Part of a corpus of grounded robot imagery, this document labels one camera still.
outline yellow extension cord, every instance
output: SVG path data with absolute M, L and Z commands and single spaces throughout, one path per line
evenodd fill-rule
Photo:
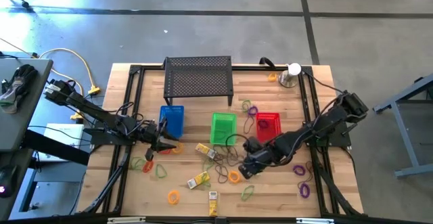
M 89 94 L 97 94 L 97 93 L 99 93 L 99 92 L 101 91 L 101 89 L 100 89 L 99 87 L 96 87 L 96 86 L 95 86 L 95 83 L 93 82 L 93 78 L 92 78 L 91 73 L 90 73 L 90 68 L 89 68 L 89 65 L 87 64 L 86 60 L 84 60 L 84 58 L 82 58 L 79 54 L 77 54 L 77 52 L 75 52 L 75 51 L 73 51 L 73 50 L 71 50 L 71 49 L 66 49 L 66 48 L 55 48 L 55 49 L 50 49 L 49 51 L 46 51 L 46 52 L 42 53 L 42 54 L 39 56 L 39 58 L 37 58 L 37 57 L 33 56 L 32 54 L 28 53 L 27 51 L 24 51 L 23 49 L 21 49 L 21 48 L 17 47 L 16 45 L 10 43 L 9 41 L 6 41 L 6 40 L 4 40 L 4 39 L 2 39 L 2 38 L 0 38 L 0 39 L 1 39 L 2 41 L 6 42 L 7 44 L 9 44 L 9 45 L 15 47 L 16 49 L 19 49 L 20 51 L 24 52 L 25 54 L 29 55 L 30 57 L 32 57 L 32 58 L 34 58 L 34 59 L 41 59 L 44 55 L 46 55 L 46 54 L 48 54 L 48 53 L 50 53 L 50 52 L 53 52 L 53 51 L 68 51 L 68 52 L 74 54 L 75 56 L 77 56 L 78 58 L 80 58 L 80 60 L 81 60 L 81 61 L 84 63 L 84 65 L 86 66 L 87 73 L 88 73 L 88 75 L 89 75 L 89 79 L 90 79 L 90 83 L 91 83 L 91 89 L 90 89 L 90 91 L 89 91 Z M 51 71 L 54 72 L 54 73 L 56 73 L 56 74 L 59 75 L 59 76 L 62 76 L 62 77 L 65 77 L 65 78 L 67 78 L 67 79 L 69 79 L 69 80 L 71 80 L 71 81 L 74 81 L 74 82 L 78 85 L 78 87 L 80 88 L 80 94 L 81 94 L 82 96 L 84 96 L 83 87 L 80 85 L 80 83 L 79 83 L 76 79 L 73 79 L 73 78 L 71 78 L 71 77 L 68 76 L 68 75 L 62 74 L 62 73 L 56 71 L 54 68 L 52 68 Z M 82 116 L 79 115 L 79 114 L 77 114 L 77 113 L 76 113 L 75 115 L 72 115 L 72 116 L 71 116 L 71 119 L 77 119 L 77 118 L 82 118 Z

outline blue basket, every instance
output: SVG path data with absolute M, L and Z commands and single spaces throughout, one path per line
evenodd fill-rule
M 160 121 L 167 118 L 167 132 L 173 137 L 180 138 L 183 135 L 183 106 L 161 106 Z

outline yellow box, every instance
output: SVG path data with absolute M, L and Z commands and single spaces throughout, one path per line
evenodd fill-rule
M 209 192 L 209 217 L 216 217 L 218 205 L 218 192 Z
M 215 157 L 216 152 L 212 149 L 210 149 L 209 147 L 205 146 L 204 144 L 199 143 L 196 146 L 196 150 L 200 153 L 203 153 L 207 156 L 209 156 L 209 158 L 213 159 Z
M 193 188 L 199 186 L 200 184 L 204 183 L 205 181 L 207 181 L 209 179 L 210 179 L 209 173 L 207 171 L 204 171 L 203 173 L 200 173 L 199 175 L 197 175 L 193 179 L 188 180 L 187 183 L 188 183 L 189 188 L 193 189 Z

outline gray floor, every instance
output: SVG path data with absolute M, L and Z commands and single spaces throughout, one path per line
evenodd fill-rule
M 32 5 L 104 9 L 302 11 L 300 0 L 28 0 Z M 432 13 L 433 0 L 308 0 L 312 12 Z M 10 6 L 0 0 L 0 6 Z M 97 85 L 105 89 L 113 62 L 162 62 L 166 56 L 231 55 L 237 63 L 262 56 L 278 64 L 311 64 L 303 18 L 235 16 L 128 16 L 9 14 L 0 12 L 0 36 L 38 53 L 67 47 L 87 59 Z M 332 67 L 336 86 L 356 92 L 371 108 L 420 76 L 433 72 L 433 19 L 313 18 L 321 64 Z M 0 43 L 1 51 L 13 51 Z M 50 56 L 54 67 L 89 88 L 81 62 L 66 53 Z M 70 122 L 70 111 L 41 100 L 32 124 Z M 433 222 L 433 174 L 395 179 L 410 166 L 403 140 L 389 112 L 352 131 L 357 180 L 368 215 Z M 432 161 L 426 148 L 423 159 Z M 64 181 L 79 181 L 83 169 Z M 32 202 L 41 208 L 12 218 L 66 214 L 77 183 L 41 185 Z

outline perforated metal platform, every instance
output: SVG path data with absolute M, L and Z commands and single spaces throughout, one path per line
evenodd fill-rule
M 230 56 L 166 58 L 164 99 L 227 96 L 233 99 Z

